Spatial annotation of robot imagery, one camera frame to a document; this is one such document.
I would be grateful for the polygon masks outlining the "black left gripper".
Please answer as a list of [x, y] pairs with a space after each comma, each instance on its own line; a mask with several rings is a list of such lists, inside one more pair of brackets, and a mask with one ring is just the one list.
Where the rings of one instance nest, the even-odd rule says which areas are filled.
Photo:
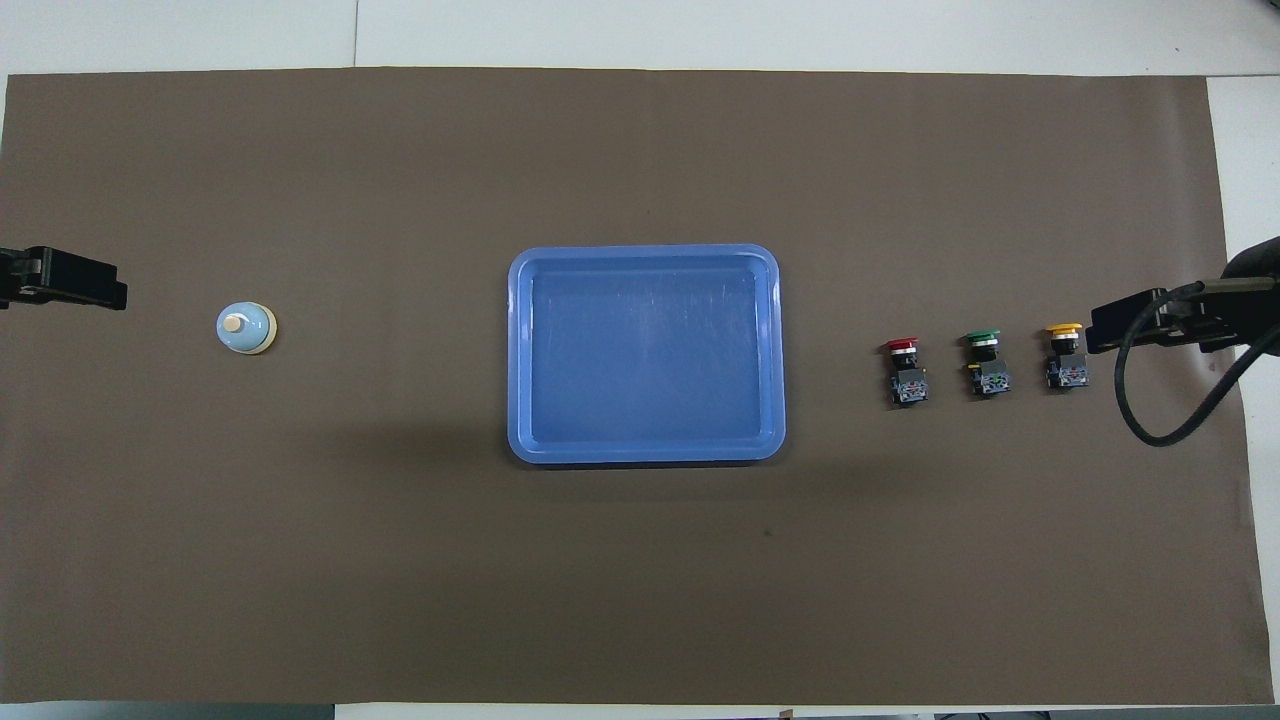
[[1, 309], [12, 305], [50, 304], [51, 295], [69, 304], [83, 304], [123, 311], [128, 304], [128, 286], [116, 278], [118, 269], [109, 263], [61, 250], [47, 251], [47, 292], [42, 279], [45, 247], [1, 247]]

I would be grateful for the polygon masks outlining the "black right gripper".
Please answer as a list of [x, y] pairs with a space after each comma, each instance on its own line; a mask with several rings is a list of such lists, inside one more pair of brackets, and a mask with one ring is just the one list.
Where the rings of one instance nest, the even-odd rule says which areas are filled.
[[1197, 345], [1201, 352], [1256, 346], [1279, 320], [1279, 238], [1274, 237], [1235, 255], [1219, 278], [1196, 281], [1175, 288], [1172, 310], [1144, 309], [1169, 293], [1151, 288], [1093, 307], [1087, 327], [1087, 352], [1101, 355], [1120, 348], [1129, 327], [1138, 319], [1134, 345], [1162, 347]]

